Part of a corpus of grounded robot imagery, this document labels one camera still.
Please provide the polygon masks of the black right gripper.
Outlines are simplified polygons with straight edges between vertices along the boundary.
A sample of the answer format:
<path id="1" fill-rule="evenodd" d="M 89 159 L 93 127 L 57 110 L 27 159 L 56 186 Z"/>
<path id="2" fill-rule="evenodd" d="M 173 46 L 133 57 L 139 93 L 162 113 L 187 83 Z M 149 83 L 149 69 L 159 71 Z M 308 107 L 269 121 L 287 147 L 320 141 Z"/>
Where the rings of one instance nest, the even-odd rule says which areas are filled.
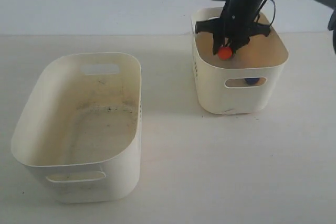
<path id="1" fill-rule="evenodd" d="M 225 45 L 225 38 L 232 39 L 230 48 L 236 52 L 249 43 L 249 37 L 268 36 L 270 27 L 255 21 L 263 0 L 228 0 L 218 18 L 197 21 L 195 32 L 213 34 L 213 55 Z"/>

